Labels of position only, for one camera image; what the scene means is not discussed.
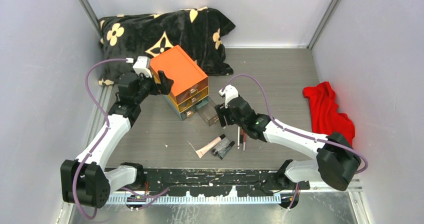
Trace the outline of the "black floral blanket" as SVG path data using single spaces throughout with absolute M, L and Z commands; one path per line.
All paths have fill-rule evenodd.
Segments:
M 236 25 L 221 11 L 211 7 L 180 9 L 167 13 L 116 15 L 98 21 L 99 47 L 108 63 L 98 84 L 111 86 L 121 74 L 132 69 L 125 58 L 146 56 L 150 59 L 180 46 L 208 76 L 232 75 L 225 63 L 222 37 Z

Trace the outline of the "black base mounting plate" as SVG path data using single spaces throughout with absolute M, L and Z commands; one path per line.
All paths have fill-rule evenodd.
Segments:
M 144 185 L 126 188 L 157 195 L 166 188 L 171 197 L 227 197 L 236 191 L 237 197 L 267 197 L 278 192 L 292 194 L 296 185 L 280 179 L 277 170 L 268 169 L 168 169 L 147 168 Z

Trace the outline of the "small clear teal drawer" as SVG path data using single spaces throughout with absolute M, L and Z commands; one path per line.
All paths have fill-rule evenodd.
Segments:
M 200 117 L 209 127 L 214 125 L 219 120 L 215 106 L 215 102 L 209 96 L 195 104 L 196 113 L 200 115 Z

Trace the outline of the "black mascara tube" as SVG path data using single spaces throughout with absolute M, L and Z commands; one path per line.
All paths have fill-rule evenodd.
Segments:
M 226 154 L 233 148 L 233 146 L 234 146 L 234 144 L 235 144 L 235 142 L 234 141 L 231 141 L 226 147 L 225 147 L 225 149 L 223 149 L 222 151 L 220 151 L 219 153 L 218 153 L 218 157 L 221 159 L 221 160 L 223 160 L 224 159 L 224 157 L 226 156 Z

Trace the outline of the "orange drawer organizer box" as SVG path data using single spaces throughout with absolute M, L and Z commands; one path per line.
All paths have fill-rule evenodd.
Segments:
M 164 98 L 181 120 L 191 117 L 196 112 L 195 105 L 209 96 L 208 76 L 178 45 L 151 59 L 150 70 L 158 84 L 159 71 L 173 80 L 170 93 Z

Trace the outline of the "aluminium front rail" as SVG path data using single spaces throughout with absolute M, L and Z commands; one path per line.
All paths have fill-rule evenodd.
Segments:
M 323 181 L 280 183 L 275 170 L 258 169 L 154 169 L 144 172 L 142 186 L 107 190 L 97 186 L 95 200 L 104 205 L 143 206 L 155 196 L 166 204 L 288 204 L 295 188 L 300 193 L 326 193 L 335 189 Z

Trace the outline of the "red cloth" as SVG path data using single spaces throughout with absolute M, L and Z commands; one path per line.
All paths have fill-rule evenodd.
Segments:
M 328 81 L 316 86 L 307 86 L 302 91 L 308 100 L 311 128 L 314 133 L 330 135 L 342 134 L 349 144 L 355 138 L 355 125 L 346 113 L 339 112 L 337 94 Z

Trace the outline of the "white makeup pencil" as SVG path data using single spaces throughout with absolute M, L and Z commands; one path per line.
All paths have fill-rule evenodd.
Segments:
M 238 150 L 240 149 L 240 140 L 241 140 L 240 134 L 241 134 L 241 130 L 240 130 L 240 127 L 238 126 L 237 127 L 237 134 L 236 134 L 236 137 L 237 137 L 237 139 L 236 139 L 236 145 L 237 145 L 237 149 Z

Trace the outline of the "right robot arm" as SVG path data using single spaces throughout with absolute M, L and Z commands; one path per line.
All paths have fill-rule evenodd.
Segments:
M 268 114 L 256 113 L 240 96 L 217 104 L 214 109 L 221 127 L 236 125 L 251 139 L 282 145 L 310 158 L 283 163 L 277 176 L 283 189 L 291 189 L 299 182 L 323 181 L 335 190 L 345 191 L 363 163 L 341 133 L 312 133 L 286 125 Z

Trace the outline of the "clear black makeup bottle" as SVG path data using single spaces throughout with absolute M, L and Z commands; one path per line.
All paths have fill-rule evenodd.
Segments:
M 213 156 L 218 157 L 218 153 L 225 149 L 225 147 L 230 143 L 231 141 L 225 137 L 223 140 L 221 140 L 210 152 Z

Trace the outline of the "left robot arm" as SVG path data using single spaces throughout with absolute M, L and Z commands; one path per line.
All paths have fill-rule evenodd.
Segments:
M 106 171 L 106 164 L 120 140 L 130 131 L 141 113 L 140 104 L 149 95 L 168 95 L 174 81 L 158 72 L 154 76 L 128 72 L 120 76 L 116 100 L 108 111 L 102 130 L 74 160 L 60 167 L 62 199 L 71 204 L 102 208 L 111 193 L 130 188 L 141 190 L 147 181 L 141 164 L 123 162 Z

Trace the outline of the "pink makeup tube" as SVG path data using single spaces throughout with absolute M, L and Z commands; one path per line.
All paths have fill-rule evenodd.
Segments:
M 208 144 L 203 146 L 202 148 L 196 150 L 197 156 L 201 159 L 207 152 L 209 152 L 212 148 L 214 148 L 220 141 L 222 141 L 226 137 L 225 134 L 222 134 L 212 141 L 210 141 Z

